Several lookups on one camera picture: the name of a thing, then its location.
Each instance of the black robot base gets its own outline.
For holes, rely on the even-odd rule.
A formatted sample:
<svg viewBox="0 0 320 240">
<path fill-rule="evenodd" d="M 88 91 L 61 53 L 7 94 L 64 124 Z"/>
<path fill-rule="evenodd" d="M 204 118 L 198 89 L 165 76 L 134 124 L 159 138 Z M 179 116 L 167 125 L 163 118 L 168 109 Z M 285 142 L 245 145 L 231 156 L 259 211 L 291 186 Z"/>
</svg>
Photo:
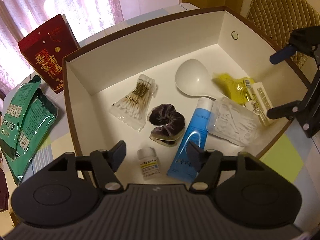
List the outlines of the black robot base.
<svg viewBox="0 0 320 240">
<path fill-rule="evenodd" d="M 114 175 L 126 155 L 118 142 L 90 156 L 65 153 L 12 194 L 21 223 L 6 240 L 71 239 L 292 239 L 301 207 L 294 185 L 248 153 L 237 157 L 187 147 L 199 172 L 187 190 L 181 185 L 123 188 Z M 235 170 L 217 186 L 221 171 Z M 77 171 L 92 171 L 91 181 Z"/>
</svg>

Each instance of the blue handle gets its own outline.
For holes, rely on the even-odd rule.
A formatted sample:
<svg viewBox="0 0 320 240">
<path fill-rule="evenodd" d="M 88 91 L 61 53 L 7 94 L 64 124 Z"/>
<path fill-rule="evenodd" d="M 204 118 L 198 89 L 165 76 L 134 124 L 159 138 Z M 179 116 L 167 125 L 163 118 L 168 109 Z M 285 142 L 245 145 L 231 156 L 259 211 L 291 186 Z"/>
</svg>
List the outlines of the blue handle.
<svg viewBox="0 0 320 240">
<path fill-rule="evenodd" d="M 297 49 L 292 45 L 287 45 L 283 49 L 277 51 L 275 54 L 270 56 L 270 63 L 276 65 L 281 61 L 293 56 Z"/>
</svg>

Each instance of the plastic bag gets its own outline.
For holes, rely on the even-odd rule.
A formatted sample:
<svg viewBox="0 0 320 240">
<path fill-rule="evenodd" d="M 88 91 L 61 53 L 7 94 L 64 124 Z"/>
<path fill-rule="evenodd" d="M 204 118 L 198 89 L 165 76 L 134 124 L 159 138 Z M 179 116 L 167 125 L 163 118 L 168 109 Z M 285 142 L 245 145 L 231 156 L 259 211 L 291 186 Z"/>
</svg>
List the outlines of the plastic bag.
<svg viewBox="0 0 320 240">
<path fill-rule="evenodd" d="M 209 133 L 239 145 L 252 143 L 260 128 L 259 117 L 229 98 L 213 103 L 207 130 Z"/>
<path fill-rule="evenodd" d="M 109 112 L 140 132 L 146 124 L 147 110 L 156 88 L 154 79 L 141 74 L 135 90 L 113 104 Z"/>
<path fill-rule="evenodd" d="M 13 96 L 4 115 L 1 125 L 0 147 L 2 152 L 5 152 L 12 159 L 14 158 L 22 120 L 40 83 L 41 78 L 35 75 L 28 83 L 23 84 Z"/>
<path fill-rule="evenodd" d="M 246 102 L 252 100 L 252 94 L 248 88 L 254 83 L 254 80 L 248 77 L 241 79 L 235 79 L 229 74 L 224 73 L 218 75 L 213 79 L 223 91 L 223 93 L 231 100 L 237 102 L 240 105 L 244 105 Z"/>
<path fill-rule="evenodd" d="M 14 158 L 4 154 L 16 185 L 22 180 L 57 113 L 58 109 L 38 89 L 23 119 Z"/>
</svg>

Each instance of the barcode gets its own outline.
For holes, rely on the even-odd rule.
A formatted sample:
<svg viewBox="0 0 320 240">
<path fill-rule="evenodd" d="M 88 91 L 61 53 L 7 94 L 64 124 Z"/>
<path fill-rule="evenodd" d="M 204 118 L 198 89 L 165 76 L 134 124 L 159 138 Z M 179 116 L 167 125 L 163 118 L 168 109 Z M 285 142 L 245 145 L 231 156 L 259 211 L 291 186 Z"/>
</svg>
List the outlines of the barcode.
<svg viewBox="0 0 320 240">
<path fill-rule="evenodd" d="M 251 88 L 251 84 L 249 80 L 245 79 L 244 82 L 246 87 Z"/>
</svg>

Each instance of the white pill bottle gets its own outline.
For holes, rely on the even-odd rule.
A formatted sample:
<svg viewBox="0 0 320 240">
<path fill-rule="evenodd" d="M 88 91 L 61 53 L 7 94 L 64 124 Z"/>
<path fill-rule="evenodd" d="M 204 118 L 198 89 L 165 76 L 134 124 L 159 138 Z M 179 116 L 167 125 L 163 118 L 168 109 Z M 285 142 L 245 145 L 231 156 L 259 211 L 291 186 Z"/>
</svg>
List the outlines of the white pill bottle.
<svg viewBox="0 0 320 240">
<path fill-rule="evenodd" d="M 160 175 L 160 163 L 156 151 L 151 147 L 145 147 L 137 152 L 139 165 L 143 179 L 148 180 Z"/>
</svg>

